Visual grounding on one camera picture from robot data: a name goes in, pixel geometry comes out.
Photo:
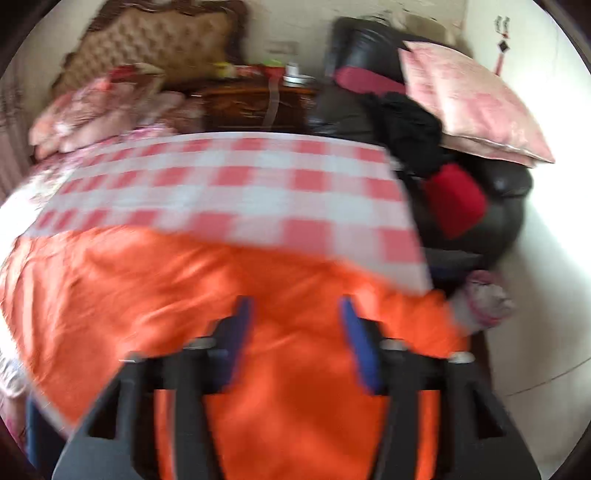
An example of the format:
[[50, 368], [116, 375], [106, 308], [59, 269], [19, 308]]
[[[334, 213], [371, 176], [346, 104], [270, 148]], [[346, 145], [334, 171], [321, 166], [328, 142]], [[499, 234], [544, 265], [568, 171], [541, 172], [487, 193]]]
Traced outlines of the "orange pants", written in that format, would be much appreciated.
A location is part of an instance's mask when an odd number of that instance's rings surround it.
[[418, 353], [467, 346], [438, 293], [409, 295], [338, 261], [121, 227], [21, 238], [1, 307], [34, 387], [73, 427], [131, 352], [173, 353], [252, 299], [228, 392], [207, 400], [230, 479], [363, 479], [386, 402], [364, 389], [339, 317], [363, 318]]

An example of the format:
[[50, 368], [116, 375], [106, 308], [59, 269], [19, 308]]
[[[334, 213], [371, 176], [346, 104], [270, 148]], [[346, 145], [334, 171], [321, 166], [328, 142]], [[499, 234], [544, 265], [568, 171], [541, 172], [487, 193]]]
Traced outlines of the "blue jeans leg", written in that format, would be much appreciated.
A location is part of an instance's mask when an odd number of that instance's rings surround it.
[[26, 400], [26, 456], [44, 479], [51, 479], [67, 440], [46, 420], [35, 401]]

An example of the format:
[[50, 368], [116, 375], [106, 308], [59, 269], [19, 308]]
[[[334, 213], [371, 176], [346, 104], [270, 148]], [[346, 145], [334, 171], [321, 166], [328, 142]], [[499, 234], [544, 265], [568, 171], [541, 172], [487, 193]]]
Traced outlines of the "red garment on sofa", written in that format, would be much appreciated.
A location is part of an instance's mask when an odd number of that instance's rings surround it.
[[488, 201], [474, 179], [457, 164], [446, 164], [422, 181], [435, 222], [448, 240], [465, 235], [485, 217]]

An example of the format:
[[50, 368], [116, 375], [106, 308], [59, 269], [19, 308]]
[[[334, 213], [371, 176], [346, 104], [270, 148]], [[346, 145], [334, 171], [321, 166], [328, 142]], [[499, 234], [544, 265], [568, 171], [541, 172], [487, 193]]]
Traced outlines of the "red white checkered cloth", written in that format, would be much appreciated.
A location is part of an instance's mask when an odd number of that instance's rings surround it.
[[86, 155], [31, 236], [106, 226], [342, 259], [423, 293], [432, 281], [384, 148], [280, 133], [201, 133]]

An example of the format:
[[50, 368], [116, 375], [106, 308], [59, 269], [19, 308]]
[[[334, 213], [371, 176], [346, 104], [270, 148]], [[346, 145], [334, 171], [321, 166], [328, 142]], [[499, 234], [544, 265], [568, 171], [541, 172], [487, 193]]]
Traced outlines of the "black garment on sofa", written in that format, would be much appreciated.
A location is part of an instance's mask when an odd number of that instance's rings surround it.
[[444, 164], [442, 122], [408, 96], [388, 92], [362, 96], [377, 142], [413, 175], [428, 179]]

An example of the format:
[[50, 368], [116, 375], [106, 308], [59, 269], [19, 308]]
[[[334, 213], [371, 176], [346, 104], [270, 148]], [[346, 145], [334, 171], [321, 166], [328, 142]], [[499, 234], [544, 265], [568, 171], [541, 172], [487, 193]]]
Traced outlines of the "pink satin cushion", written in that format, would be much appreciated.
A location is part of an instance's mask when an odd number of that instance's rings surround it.
[[555, 159], [534, 116], [497, 75], [443, 45], [399, 50], [407, 95], [442, 123], [442, 145], [532, 168]]

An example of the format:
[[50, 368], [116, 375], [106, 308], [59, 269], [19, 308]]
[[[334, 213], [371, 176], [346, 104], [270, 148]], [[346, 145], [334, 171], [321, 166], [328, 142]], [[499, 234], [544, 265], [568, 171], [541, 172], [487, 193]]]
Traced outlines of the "folded floral quilt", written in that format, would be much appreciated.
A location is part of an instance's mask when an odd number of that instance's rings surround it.
[[56, 98], [29, 130], [34, 157], [42, 161], [107, 140], [125, 141], [204, 130], [197, 98], [165, 91], [164, 72], [144, 63], [112, 69]]

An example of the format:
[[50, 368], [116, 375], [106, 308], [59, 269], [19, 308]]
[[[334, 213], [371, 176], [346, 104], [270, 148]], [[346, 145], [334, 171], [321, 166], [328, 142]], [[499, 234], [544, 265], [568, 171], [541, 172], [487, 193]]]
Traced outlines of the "pink striped curtain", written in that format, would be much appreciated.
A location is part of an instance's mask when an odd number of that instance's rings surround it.
[[0, 134], [0, 190], [1, 202], [4, 202], [27, 177], [33, 164], [22, 89], [14, 69], [7, 69], [1, 78]]

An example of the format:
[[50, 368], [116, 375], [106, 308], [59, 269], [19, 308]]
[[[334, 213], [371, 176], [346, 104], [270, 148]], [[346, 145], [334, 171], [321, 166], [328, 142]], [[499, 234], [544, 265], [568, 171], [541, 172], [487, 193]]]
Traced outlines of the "dark wooden nightstand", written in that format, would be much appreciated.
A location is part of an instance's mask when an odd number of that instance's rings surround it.
[[209, 83], [191, 96], [204, 108], [206, 131], [305, 133], [317, 94], [315, 85], [263, 78]]

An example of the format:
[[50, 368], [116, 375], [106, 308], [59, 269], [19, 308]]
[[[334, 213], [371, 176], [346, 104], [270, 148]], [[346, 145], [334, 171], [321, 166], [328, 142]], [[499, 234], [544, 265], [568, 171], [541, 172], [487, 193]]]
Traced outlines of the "magenta garment on sofa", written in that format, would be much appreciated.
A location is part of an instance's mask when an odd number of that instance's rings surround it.
[[406, 93], [404, 84], [359, 67], [339, 68], [334, 80], [339, 87], [356, 94]]

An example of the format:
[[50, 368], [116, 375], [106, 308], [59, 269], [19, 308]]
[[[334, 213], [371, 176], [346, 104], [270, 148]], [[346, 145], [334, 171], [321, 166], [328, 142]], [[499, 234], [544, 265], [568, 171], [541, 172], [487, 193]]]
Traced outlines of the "tufted brown headboard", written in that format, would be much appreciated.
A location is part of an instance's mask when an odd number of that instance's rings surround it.
[[245, 62], [247, 23], [243, 1], [107, 1], [64, 58], [51, 95], [133, 63], [160, 68], [169, 87], [214, 78], [218, 64]]

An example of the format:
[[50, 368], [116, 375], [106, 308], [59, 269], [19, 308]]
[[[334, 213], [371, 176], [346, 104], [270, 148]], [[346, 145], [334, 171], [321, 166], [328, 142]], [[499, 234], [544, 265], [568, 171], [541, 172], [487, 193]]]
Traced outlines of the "black leather sofa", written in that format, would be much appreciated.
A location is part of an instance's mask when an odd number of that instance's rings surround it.
[[435, 288], [455, 292], [517, 240], [533, 187], [523, 165], [441, 146], [442, 125], [410, 99], [400, 53], [414, 35], [372, 20], [332, 21], [308, 130], [385, 147], [397, 160]]

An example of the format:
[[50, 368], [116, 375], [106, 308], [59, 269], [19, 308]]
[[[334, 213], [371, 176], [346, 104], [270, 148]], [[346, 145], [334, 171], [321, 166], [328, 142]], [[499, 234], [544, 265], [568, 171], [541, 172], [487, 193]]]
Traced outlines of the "red hanging wall ornament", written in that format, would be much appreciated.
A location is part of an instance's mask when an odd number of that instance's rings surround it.
[[510, 39], [509, 36], [509, 26], [510, 26], [510, 18], [507, 16], [498, 16], [495, 20], [495, 30], [496, 33], [500, 35], [500, 41], [498, 42], [498, 58], [496, 62], [496, 66], [494, 72], [497, 76], [501, 76], [502, 68], [504, 65], [504, 60], [506, 53], [509, 51], [510, 47], [508, 45], [508, 40]]

